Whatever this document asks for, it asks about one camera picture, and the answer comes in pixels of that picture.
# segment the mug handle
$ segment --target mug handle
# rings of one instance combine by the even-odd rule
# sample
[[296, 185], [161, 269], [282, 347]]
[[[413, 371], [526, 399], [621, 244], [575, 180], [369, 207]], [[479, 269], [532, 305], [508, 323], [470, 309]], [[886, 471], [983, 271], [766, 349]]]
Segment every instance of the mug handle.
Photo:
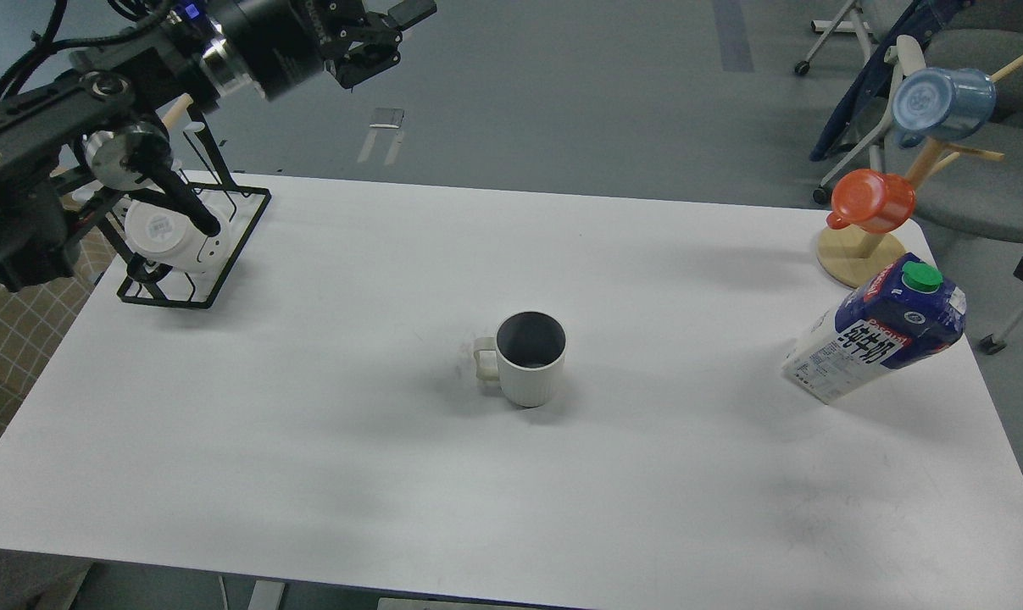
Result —
[[482, 382], [498, 382], [499, 372], [495, 366], [484, 366], [481, 363], [481, 352], [494, 352], [496, 350], [495, 337], [478, 337], [473, 340], [473, 361], [477, 363], [477, 379]]

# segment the translucent blue mug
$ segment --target translucent blue mug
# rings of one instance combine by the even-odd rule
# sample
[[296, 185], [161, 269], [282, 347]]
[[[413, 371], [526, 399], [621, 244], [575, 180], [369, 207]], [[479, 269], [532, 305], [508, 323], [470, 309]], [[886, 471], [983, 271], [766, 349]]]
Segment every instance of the translucent blue mug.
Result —
[[984, 72], [927, 67], [902, 82], [892, 113], [904, 131], [952, 142], [975, 134], [995, 104], [994, 82]]

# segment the orange cup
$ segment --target orange cup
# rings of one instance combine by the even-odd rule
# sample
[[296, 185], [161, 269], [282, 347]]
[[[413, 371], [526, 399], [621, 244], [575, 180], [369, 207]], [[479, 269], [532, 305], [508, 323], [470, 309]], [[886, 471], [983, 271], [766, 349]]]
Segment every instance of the orange cup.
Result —
[[891, 232], [914, 214], [916, 201], [910, 182], [901, 176], [854, 170], [832, 192], [828, 225], [845, 229], [856, 224], [869, 233]]

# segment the blue packaging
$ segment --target blue packaging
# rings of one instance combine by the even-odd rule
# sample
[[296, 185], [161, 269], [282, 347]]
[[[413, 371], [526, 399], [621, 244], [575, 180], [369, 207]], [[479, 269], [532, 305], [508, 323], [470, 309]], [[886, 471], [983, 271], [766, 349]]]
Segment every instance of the blue packaging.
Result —
[[786, 356], [784, 374], [824, 402], [946, 350], [964, 336], [967, 298], [903, 254], [824, 313]]

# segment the wire rack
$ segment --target wire rack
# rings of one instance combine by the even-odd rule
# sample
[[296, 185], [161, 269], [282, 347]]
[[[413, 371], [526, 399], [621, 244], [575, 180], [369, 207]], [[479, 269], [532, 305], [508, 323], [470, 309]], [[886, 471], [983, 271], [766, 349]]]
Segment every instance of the wire rack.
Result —
[[[124, 262], [127, 263], [127, 277], [124, 278], [119, 291], [117, 291], [117, 295], [124, 303], [188, 309], [210, 308], [217, 300], [221, 287], [225, 286], [225, 280], [235, 266], [236, 260], [239, 259], [239, 255], [243, 252], [248, 238], [255, 231], [256, 225], [259, 224], [266, 211], [266, 206], [270, 202], [269, 189], [236, 184], [232, 174], [229, 173], [228, 166], [225, 165], [220, 147], [217, 146], [217, 142], [210, 132], [209, 125], [206, 124], [205, 116], [194, 107], [189, 107], [188, 113], [191, 122], [188, 127], [183, 129], [183, 138], [186, 139], [186, 143], [197, 156], [206, 171], [209, 171], [213, 182], [192, 181], [186, 176], [185, 171], [179, 170], [179, 173], [202, 200], [202, 204], [208, 208], [216, 208], [228, 217], [233, 234], [239, 233], [239, 238], [233, 241], [232, 251], [220, 270], [208, 271], [208, 273], [185, 273], [185, 271], [173, 269], [166, 271], [163, 277], [154, 278], [154, 280], [146, 280], [146, 278], [136, 280], [131, 276], [136, 275], [132, 269], [143, 265], [144, 259], [127, 247], [123, 235], [121, 235], [120, 227], [123, 225], [123, 220], [121, 220], [120, 213], [108, 206], [113, 211], [100, 221], [99, 228], [112, 247], [116, 248], [117, 254], [120, 254]], [[116, 201], [120, 199], [121, 193], [116, 195]], [[151, 272], [154, 266], [152, 262], [148, 262], [146, 269]]]

